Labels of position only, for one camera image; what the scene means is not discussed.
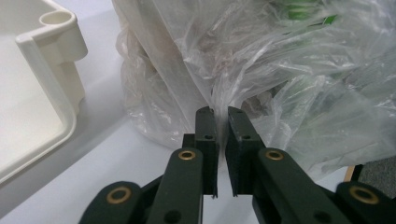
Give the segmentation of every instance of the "clear plastic bag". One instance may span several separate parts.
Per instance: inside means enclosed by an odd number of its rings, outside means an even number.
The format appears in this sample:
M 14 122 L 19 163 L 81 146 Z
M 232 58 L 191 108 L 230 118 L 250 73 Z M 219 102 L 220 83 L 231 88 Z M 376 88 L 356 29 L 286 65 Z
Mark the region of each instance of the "clear plastic bag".
M 396 5 L 374 0 L 113 0 L 125 104 L 172 148 L 243 108 L 314 178 L 396 155 Z

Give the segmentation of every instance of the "plastic bag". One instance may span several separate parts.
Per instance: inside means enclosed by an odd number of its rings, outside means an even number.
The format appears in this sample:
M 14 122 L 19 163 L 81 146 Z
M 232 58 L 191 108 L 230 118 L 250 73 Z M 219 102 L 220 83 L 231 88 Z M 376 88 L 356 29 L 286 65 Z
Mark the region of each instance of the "plastic bag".
M 396 155 L 396 5 L 374 0 L 113 0 L 125 104 L 171 148 L 244 109 L 311 177 Z

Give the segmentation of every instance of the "crumpled plastic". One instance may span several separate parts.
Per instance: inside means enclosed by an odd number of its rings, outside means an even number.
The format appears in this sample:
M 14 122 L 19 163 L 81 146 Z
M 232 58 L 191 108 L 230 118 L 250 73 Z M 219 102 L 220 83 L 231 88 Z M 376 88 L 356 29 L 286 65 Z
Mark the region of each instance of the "crumpled plastic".
M 113 0 L 125 105 L 181 146 L 197 109 L 244 109 L 268 147 L 318 179 L 396 155 L 392 0 Z

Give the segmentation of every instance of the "white container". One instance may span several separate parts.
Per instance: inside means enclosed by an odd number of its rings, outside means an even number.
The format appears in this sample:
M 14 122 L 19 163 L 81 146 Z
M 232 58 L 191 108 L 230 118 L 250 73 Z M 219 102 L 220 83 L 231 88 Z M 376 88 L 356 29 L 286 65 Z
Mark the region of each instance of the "white container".
M 87 54 L 76 16 L 49 0 L 0 0 L 0 183 L 66 140 Z

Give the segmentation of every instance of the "white surface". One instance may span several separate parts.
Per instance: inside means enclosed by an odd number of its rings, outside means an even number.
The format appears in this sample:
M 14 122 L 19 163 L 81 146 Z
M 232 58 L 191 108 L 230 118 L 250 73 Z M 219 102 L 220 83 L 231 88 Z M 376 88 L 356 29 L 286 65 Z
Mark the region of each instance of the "white surface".
M 144 138 L 125 118 L 121 104 L 121 58 L 114 47 L 120 29 L 111 3 L 58 2 L 77 13 L 90 51 L 87 58 L 77 63 L 86 98 L 80 105 L 73 136 L 0 189 L 0 207 L 6 211 L 35 193 L 0 219 L 0 224 L 78 223 L 86 206 L 104 186 L 121 180 L 143 186 L 163 174 L 172 153 Z M 345 170 L 340 171 L 322 182 L 333 189 L 344 173 Z M 232 197 L 224 167 L 219 170 L 219 198 L 205 197 L 204 223 L 258 223 L 251 197 Z
M 74 61 L 87 50 L 76 17 L 62 7 L 44 0 L 0 6 L 1 183 L 74 131 L 84 96 Z

